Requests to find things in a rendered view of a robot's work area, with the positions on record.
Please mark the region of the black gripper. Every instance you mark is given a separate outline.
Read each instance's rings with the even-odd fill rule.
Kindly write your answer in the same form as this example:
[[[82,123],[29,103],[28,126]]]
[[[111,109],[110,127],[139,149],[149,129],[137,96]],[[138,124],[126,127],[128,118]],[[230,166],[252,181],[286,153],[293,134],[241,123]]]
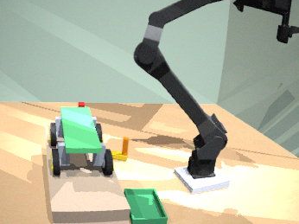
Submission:
[[[282,43],[288,43],[288,38],[291,38],[293,34],[299,33],[299,27],[289,26],[289,13],[291,7],[291,0],[288,0],[288,12],[287,13],[279,13],[275,12],[269,8],[265,7],[265,3],[270,2],[270,0],[259,0],[259,9],[264,11],[269,11],[271,13],[279,14],[283,16],[282,25],[278,25],[277,29],[277,40]]]

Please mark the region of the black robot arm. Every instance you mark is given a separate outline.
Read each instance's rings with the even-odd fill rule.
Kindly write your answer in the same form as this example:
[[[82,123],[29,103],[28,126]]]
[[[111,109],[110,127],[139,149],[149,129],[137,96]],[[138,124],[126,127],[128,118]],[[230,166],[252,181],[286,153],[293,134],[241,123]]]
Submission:
[[[193,140],[195,150],[192,150],[191,157],[188,158],[188,172],[193,179],[216,177],[215,163],[220,151],[227,145],[227,131],[216,114],[209,116],[201,109],[199,103],[170,69],[158,46],[165,24],[192,10],[219,1],[223,0],[180,0],[154,11],[149,15],[143,41],[138,43],[133,53],[134,62],[161,82],[198,128],[199,134]],[[288,0],[270,0],[265,3],[266,8],[282,14],[288,12],[287,5]]]

